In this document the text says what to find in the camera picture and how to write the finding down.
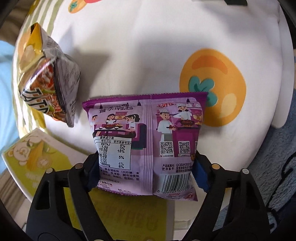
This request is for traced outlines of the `green cardboard snack box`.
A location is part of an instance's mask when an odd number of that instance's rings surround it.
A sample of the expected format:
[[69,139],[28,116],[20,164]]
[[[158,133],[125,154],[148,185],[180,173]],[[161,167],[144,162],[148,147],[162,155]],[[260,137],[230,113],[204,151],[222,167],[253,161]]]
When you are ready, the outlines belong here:
[[[19,188],[32,204],[43,174],[49,168],[63,171],[88,156],[35,129],[2,152],[2,158]],[[94,207],[109,232],[108,240],[171,240],[174,205],[156,196],[124,196],[94,187],[89,192]],[[13,240],[32,240],[6,210],[1,223]]]

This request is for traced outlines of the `purple snack bag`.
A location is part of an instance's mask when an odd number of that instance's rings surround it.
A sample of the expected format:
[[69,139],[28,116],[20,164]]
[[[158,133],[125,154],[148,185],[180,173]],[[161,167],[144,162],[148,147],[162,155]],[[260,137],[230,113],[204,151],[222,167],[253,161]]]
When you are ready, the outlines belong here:
[[123,195],[197,200],[192,181],[206,92],[83,102],[96,147],[89,186]]

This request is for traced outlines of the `potato chips bag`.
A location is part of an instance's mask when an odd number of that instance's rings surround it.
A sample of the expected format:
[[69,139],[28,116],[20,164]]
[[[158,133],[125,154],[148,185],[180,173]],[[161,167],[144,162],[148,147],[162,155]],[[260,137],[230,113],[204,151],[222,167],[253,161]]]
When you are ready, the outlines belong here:
[[78,64],[39,23],[22,36],[18,63],[18,93],[34,113],[74,126],[76,96],[81,77]]

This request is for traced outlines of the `white fruit print cloth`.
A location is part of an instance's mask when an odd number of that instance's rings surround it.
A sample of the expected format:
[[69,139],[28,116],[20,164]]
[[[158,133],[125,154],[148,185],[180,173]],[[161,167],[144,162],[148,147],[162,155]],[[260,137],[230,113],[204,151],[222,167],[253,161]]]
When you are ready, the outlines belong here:
[[278,1],[63,1],[50,35],[81,69],[73,128],[47,132],[94,152],[82,102],[110,95],[207,90],[198,150],[247,167],[270,126],[287,120],[293,50]]

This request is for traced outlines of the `dark green snack packet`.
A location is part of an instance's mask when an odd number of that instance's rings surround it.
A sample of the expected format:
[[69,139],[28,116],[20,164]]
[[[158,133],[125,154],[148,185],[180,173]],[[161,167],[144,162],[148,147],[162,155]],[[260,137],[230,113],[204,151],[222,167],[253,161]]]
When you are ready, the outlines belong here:
[[224,0],[229,6],[247,6],[247,0]]

